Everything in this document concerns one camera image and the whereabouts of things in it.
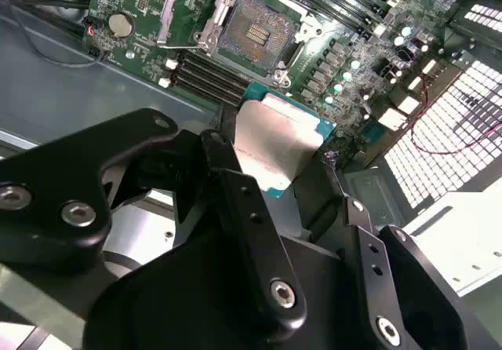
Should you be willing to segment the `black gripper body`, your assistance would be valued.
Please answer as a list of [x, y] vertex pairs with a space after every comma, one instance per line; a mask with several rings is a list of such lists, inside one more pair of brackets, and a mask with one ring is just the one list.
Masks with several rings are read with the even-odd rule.
[[339, 256], [272, 226], [211, 228], [109, 286], [87, 349], [357, 349], [371, 346], [351, 273], [369, 232], [347, 227]]

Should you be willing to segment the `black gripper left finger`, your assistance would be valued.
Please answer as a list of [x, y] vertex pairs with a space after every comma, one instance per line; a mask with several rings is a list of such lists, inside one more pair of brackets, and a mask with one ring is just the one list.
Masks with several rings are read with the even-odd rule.
[[246, 291], [271, 330], [291, 332], [305, 298], [256, 180], [216, 130], [181, 130], [141, 109], [32, 148], [1, 164], [1, 258], [50, 268], [95, 262], [111, 212], [152, 188], [172, 191], [183, 220], [215, 217]]

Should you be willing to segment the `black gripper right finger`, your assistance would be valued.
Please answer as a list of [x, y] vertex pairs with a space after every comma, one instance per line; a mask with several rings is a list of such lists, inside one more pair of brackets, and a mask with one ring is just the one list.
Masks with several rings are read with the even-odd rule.
[[309, 163], [310, 242], [337, 255], [330, 294], [336, 335], [347, 349], [465, 349], [453, 290], [397, 228], [375, 229], [366, 208], [344, 193], [334, 157]]

